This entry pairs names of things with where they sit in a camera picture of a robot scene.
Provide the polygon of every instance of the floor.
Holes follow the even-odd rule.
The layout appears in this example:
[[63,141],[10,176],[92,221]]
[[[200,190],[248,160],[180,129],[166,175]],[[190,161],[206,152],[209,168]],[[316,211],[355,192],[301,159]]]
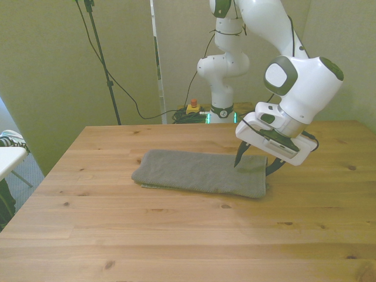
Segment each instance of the floor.
[[14,171],[33,185],[33,187],[30,188],[12,173],[5,178],[9,190],[11,191],[13,198],[16,200],[17,212],[39,186],[44,179],[44,176],[32,154],[29,154],[29,156],[27,156]]

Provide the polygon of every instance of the shoe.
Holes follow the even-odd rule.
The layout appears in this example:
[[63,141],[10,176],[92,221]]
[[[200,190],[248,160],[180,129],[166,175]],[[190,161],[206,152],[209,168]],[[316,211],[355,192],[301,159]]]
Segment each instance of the shoe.
[[26,144],[25,139],[22,137],[21,134],[17,133],[16,131],[4,130],[1,133],[0,138],[3,138],[3,140],[7,140],[7,143],[10,143],[9,147],[23,147],[26,149],[28,153],[30,153],[29,147]]

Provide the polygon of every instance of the beige wall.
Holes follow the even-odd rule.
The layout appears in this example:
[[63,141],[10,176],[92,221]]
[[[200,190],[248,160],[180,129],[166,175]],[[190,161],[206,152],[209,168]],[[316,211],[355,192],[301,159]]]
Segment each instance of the beige wall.
[[[150,1],[95,0],[93,10],[108,69],[144,116],[158,115]],[[1,1],[0,19],[0,95],[47,174],[85,126],[117,124],[105,74],[74,1]],[[161,122],[114,91],[124,125]]]
[[[296,31],[302,37],[307,20],[310,0],[282,0],[286,12],[293,18]],[[160,68],[166,109],[183,105],[189,83],[196,66],[204,56],[205,48],[215,28],[216,19],[209,7],[209,0],[154,0]],[[270,43],[251,32],[243,36],[243,50],[251,62],[249,72],[239,78],[226,80],[235,91],[235,102],[267,100],[270,92],[265,89],[263,75],[267,64],[279,55]],[[214,43],[208,55],[221,54]],[[199,103],[210,103],[211,93],[207,82],[196,76],[189,95]]]
[[344,72],[344,84],[317,120],[359,120],[376,133],[376,1],[312,0],[303,41]]

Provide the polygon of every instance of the folded cloth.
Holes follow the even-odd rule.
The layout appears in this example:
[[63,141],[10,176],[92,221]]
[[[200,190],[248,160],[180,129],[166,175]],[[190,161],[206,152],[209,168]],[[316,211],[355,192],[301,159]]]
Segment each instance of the folded cloth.
[[266,193],[265,156],[235,156],[174,150],[150,150],[132,179],[142,187],[185,189],[261,198]]

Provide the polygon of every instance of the wood grain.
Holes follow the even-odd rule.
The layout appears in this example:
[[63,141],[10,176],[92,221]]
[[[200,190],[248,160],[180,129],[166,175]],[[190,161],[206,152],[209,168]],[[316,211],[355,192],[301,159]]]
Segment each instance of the wood grain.
[[0,281],[376,281],[376,136],[358,122],[310,125],[320,148],[263,199],[130,178],[150,149],[235,155],[235,127],[85,128],[0,233]]

